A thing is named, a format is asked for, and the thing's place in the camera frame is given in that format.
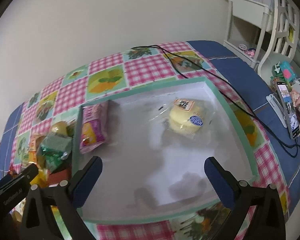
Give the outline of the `gold orange swiss roll pack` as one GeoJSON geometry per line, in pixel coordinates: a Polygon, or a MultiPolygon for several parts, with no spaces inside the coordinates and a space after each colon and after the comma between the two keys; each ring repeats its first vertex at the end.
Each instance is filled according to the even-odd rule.
{"type": "Polygon", "coordinates": [[[29,154],[28,162],[29,163],[31,163],[31,164],[34,163],[34,164],[38,164],[39,166],[44,166],[45,159],[42,155],[40,144],[43,142],[45,137],[46,137],[45,135],[36,134],[36,133],[31,135],[29,151],[28,151],[28,154],[29,154]]]}

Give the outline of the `red rectangular snack pack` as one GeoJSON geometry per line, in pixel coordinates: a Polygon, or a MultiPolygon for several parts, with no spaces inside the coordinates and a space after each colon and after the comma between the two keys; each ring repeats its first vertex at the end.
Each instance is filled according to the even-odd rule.
{"type": "Polygon", "coordinates": [[[71,167],[68,166],[65,169],[53,172],[49,174],[47,184],[49,186],[57,185],[63,180],[70,180],[71,179],[71,167]]]}

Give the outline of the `green foil snack pack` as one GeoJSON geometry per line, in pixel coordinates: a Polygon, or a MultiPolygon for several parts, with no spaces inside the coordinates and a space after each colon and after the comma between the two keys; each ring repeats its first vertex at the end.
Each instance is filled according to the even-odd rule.
{"type": "Polygon", "coordinates": [[[72,151],[72,137],[50,132],[40,143],[40,152],[50,173],[57,170],[72,151]]]}

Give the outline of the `checkered fruit pattern tablecloth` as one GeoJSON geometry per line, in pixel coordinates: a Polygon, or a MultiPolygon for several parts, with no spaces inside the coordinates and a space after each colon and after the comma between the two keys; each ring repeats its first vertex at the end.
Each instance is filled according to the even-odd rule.
{"type": "Polygon", "coordinates": [[[215,41],[163,43],[159,48],[131,49],[96,60],[58,78],[10,115],[0,144],[0,179],[19,171],[16,148],[21,138],[43,134],[57,118],[74,116],[81,103],[152,83],[207,77],[231,107],[241,105],[258,120],[235,110],[242,126],[254,126],[248,140],[257,162],[257,186],[277,183],[285,219],[300,200],[300,150],[284,151],[279,140],[287,130],[266,97],[262,78],[233,52],[215,41]]]}

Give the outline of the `clear wrapped round bun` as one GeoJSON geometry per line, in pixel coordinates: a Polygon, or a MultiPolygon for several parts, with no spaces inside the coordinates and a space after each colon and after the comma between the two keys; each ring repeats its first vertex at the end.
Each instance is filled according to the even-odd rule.
{"type": "Polygon", "coordinates": [[[57,133],[67,137],[68,136],[67,123],[65,121],[59,121],[53,124],[50,127],[50,132],[57,133]]]}

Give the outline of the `purple swiss roll snack pack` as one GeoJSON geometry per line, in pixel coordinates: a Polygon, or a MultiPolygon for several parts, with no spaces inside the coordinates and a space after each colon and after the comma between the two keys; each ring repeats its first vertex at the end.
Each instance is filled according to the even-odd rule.
{"type": "Polygon", "coordinates": [[[80,153],[88,153],[107,141],[108,101],[83,107],[80,153]]]}

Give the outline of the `white tray with green rim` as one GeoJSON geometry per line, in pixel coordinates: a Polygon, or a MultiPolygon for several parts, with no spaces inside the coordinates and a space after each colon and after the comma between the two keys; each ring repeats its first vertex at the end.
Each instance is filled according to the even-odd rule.
{"type": "Polygon", "coordinates": [[[236,179],[258,176],[249,141],[229,104],[205,77],[136,88],[106,97],[108,142],[81,154],[74,148],[72,169],[93,156],[102,173],[79,214],[96,224],[142,224],[193,213],[218,201],[205,172],[214,157],[236,179]],[[175,99],[204,104],[202,128],[185,137],[166,120],[175,99]]]}

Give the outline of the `clear wrapped yellow cake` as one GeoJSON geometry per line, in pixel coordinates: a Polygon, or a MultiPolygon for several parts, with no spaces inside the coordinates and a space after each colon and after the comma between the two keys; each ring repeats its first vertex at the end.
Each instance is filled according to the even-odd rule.
{"type": "Polygon", "coordinates": [[[160,114],[169,131],[195,139],[203,131],[209,111],[203,100],[176,98],[160,114]]]}

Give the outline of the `smartphone on stand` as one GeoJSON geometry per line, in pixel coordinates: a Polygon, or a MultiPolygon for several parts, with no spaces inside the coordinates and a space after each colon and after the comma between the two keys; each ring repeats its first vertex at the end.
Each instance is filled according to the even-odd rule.
{"type": "Polygon", "coordinates": [[[299,121],[288,87],[283,81],[277,81],[275,87],[282,103],[290,138],[296,139],[300,135],[299,121]]]}

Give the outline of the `white lattice chair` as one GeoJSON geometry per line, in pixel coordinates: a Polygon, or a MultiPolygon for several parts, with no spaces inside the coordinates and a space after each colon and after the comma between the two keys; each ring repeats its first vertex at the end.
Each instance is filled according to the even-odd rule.
{"type": "Polygon", "coordinates": [[[270,83],[272,67],[283,61],[292,62],[299,39],[300,13],[293,0],[274,0],[273,27],[268,48],[257,73],[270,83]]]}

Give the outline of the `white shelf unit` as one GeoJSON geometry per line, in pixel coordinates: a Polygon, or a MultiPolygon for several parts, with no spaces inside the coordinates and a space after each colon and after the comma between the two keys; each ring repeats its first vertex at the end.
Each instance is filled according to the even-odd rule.
{"type": "Polygon", "coordinates": [[[223,46],[232,51],[249,67],[257,69],[261,61],[261,47],[266,32],[271,31],[270,7],[254,0],[228,0],[228,16],[223,46]],[[235,38],[232,28],[235,22],[247,27],[243,38],[235,38]]]}

